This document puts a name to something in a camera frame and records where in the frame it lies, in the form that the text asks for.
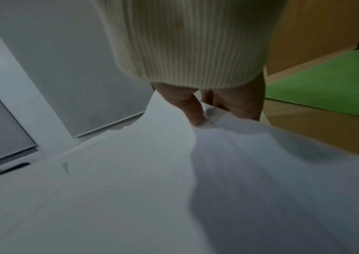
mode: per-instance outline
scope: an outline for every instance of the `human hand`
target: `human hand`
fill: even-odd
[[[203,120],[203,108],[195,97],[198,89],[176,87],[163,83],[153,83],[154,88],[170,104],[181,109],[193,126]],[[263,73],[253,81],[239,87],[201,91],[201,101],[229,111],[236,117],[258,121],[263,110],[265,82]]]

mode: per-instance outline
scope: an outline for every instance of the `person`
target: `person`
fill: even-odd
[[[93,0],[117,66],[151,82],[190,124],[201,101],[259,120],[263,68],[286,0]]]

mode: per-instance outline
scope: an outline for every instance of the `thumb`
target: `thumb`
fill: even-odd
[[[153,83],[153,87],[168,103],[182,110],[191,125],[197,126],[203,122],[203,108],[193,94],[197,89],[176,87],[163,83]]]

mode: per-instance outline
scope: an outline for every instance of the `green mat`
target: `green mat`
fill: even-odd
[[[359,50],[269,84],[266,98],[359,116]]]

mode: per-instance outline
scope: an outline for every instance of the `green surface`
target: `green surface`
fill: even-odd
[[[268,85],[266,98],[359,116],[359,50]]]

